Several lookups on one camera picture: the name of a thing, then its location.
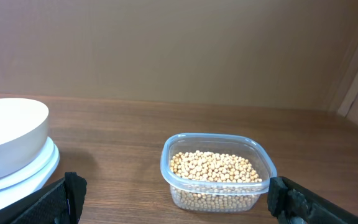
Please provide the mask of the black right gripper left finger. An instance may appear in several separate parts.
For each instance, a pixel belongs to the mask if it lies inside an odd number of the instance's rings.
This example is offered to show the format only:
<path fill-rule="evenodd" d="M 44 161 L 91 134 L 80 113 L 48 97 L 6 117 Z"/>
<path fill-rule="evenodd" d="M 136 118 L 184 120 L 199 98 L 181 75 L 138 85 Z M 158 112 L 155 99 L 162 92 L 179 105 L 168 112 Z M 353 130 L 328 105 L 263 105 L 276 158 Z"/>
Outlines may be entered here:
<path fill-rule="evenodd" d="M 78 224 L 87 181 L 76 172 L 0 210 L 0 224 Z"/>

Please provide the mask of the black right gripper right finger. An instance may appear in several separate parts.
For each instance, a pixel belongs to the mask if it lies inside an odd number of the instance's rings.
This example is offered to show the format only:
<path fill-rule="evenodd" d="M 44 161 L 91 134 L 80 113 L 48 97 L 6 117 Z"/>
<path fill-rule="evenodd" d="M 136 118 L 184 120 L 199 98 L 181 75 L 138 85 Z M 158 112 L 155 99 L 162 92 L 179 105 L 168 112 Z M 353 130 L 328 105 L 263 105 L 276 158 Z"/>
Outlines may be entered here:
<path fill-rule="evenodd" d="M 270 179 L 267 206 L 279 223 L 358 223 L 358 216 L 286 177 Z"/>

